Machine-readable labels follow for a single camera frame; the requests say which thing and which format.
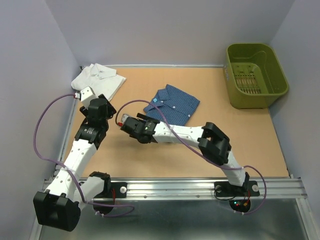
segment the gray wall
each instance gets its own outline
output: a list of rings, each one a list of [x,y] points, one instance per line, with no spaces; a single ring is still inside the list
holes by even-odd
[[[296,0],[271,42],[290,90],[270,108],[288,169],[320,224],[320,1]]]
[[[294,0],[46,0],[81,65],[222,64],[269,43]]]
[[[27,240],[33,197],[53,171],[33,151],[34,128],[53,98],[72,92],[79,65],[44,0],[2,1],[0,23],[0,239]],[[57,158],[71,102],[62,100],[44,118],[43,155]]]

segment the screw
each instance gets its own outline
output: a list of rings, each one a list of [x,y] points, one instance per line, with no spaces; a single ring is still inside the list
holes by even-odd
[[[252,190],[253,190],[254,192],[258,192],[258,191],[259,191],[258,185],[252,185]]]
[[[215,186],[215,190],[216,190],[217,193],[221,193],[222,192],[220,185]]]
[[[120,187],[120,193],[125,194],[127,192],[127,188],[125,186]]]

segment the folded white shirt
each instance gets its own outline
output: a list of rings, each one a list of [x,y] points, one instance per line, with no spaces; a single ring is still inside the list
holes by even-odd
[[[86,66],[71,82],[71,87],[81,91],[89,86],[96,96],[103,94],[110,101],[125,81],[115,69],[96,63]]]

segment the white cable connector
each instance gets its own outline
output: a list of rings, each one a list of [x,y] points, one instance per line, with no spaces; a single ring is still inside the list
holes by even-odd
[[[68,171],[68,170],[69,170],[70,172],[73,173],[73,175],[75,175],[75,174],[77,173],[75,170],[72,170],[71,168],[69,168],[69,167],[67,167],[67,166],[63,167],[62,169],[65,170],[65,171]]]
[[[131,116],[129,114],[122,114],[122,117],[121,117],[121,123],[122,124],[125,124],[125,121],[127,120],[127,118],[130,118]]]
[[[75,98],[75,99],[80,99],[80,98],[81,98],[80,93],[76,92],[76,93],[74,94],[74,98]]]
[[[95,95],[95,92],[93,91],[93,89],[89,86],[85,87],[84,89],[82,89],[80,91],[81,93],[81,103],[83,104],[83,106],[88,109],[89,105],[90,105],[90,101],[93,99],[97,99],[98,97]]]

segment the metal sheet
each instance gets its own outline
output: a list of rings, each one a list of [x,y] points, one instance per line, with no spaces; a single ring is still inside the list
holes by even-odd
[[[253,208],[259,204],[253,200]],[[73,232],[43,227],[42,240],[307,240],[295,199],[268,199],[252,215],[223,201],[137,201],[126,217],[101,218],[86,207]]]

